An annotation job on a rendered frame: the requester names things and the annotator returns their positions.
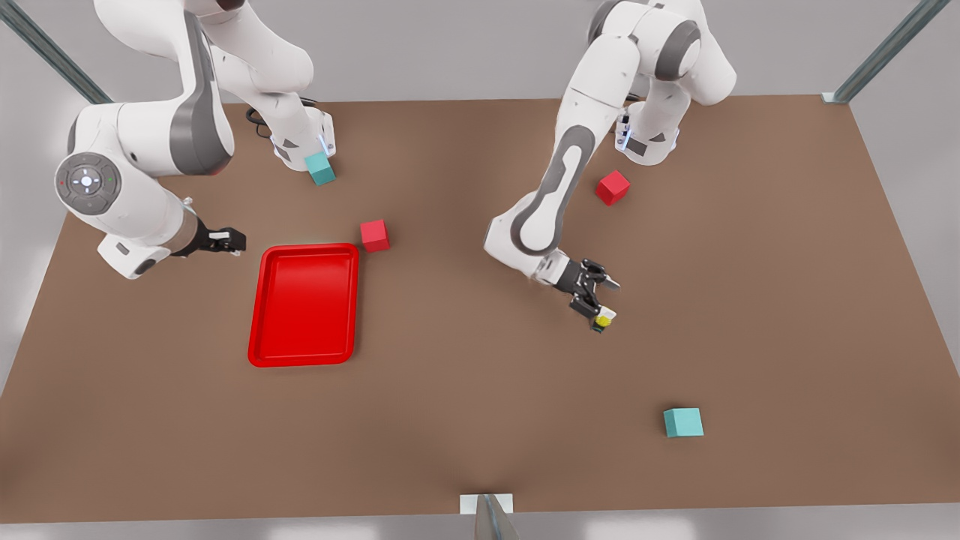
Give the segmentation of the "silver frame post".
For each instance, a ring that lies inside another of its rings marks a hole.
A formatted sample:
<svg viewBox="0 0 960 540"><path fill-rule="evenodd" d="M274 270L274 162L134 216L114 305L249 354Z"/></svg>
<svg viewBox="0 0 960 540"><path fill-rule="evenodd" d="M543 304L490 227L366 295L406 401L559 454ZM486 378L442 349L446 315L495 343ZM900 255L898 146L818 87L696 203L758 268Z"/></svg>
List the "silver frame post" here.
<svg viewBox="0 0 960 540"><path fill-rule="evenodd" d="M68 82L90 104L109 104L110 96L87 76L62 48L18 6L14 0L0 0L0 20L25 42L39 58Z"/></svg>
<svg viewBox="0 0 960 540"><path fill-rule="evenodd" d="M836 90L820 93L825 104L849 104L952 0L919 0L897 27Z"/></svg>
<svg viewBox="0 0 960 540"><path fill-rule="evenodd" d="M513 494L462 494L459 505L460 514L475 516L473 540L519 540L510 521Z"/></svg>

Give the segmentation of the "red cube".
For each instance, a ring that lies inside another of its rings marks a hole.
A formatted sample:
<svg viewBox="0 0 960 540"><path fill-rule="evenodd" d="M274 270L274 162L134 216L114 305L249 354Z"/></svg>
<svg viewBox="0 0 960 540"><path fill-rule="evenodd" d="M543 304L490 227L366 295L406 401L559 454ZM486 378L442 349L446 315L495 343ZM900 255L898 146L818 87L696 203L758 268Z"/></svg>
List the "red cube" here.
<svg viewBox="0 0 960 540"><path fill-rule="evenodd" d="M360 232L362 244L368 253L390 249L389 232L383 219L361 223Z"/></svg>
<svg viewBox="0 0 960 540"><path fill-rule="evenodd" d="M596 185L595 194L606 206L612 206L620 201L629 191L631 182L618 170L604 175Z"/></svg>

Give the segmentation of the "red rectangular tray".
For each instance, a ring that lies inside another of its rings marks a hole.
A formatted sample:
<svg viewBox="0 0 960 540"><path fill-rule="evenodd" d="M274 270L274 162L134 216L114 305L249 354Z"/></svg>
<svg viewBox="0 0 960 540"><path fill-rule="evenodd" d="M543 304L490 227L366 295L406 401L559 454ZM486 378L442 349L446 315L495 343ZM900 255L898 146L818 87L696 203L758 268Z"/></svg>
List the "red rectangular tray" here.
<svg viewBox="0 0 960 540"><path fill-rule="evenodd" d="M260 368L342 365L356 340L359 253L350 243L265 250L249 352Z"/></svg>

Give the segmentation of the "teal cube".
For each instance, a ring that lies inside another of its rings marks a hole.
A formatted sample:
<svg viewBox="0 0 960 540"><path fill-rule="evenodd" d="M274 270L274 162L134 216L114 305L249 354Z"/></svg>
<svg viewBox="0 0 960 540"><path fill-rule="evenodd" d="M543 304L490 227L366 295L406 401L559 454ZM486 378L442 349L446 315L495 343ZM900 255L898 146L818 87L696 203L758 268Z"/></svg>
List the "teal cube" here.
<svg viewBox="0 0 960 540"><path fill-rule="evenodd" d="M666 437L702 437L705 434L701 411L697 407L670 408L663 411Z"/></svg>
<svg viewBox="0 0 960 540"><path fill-rule="evenodd" d="M314 184L318 185L318 187L336 179L329 157L327 157L325 151L319 151L319 153L306 157L304 163Z"/></svg>

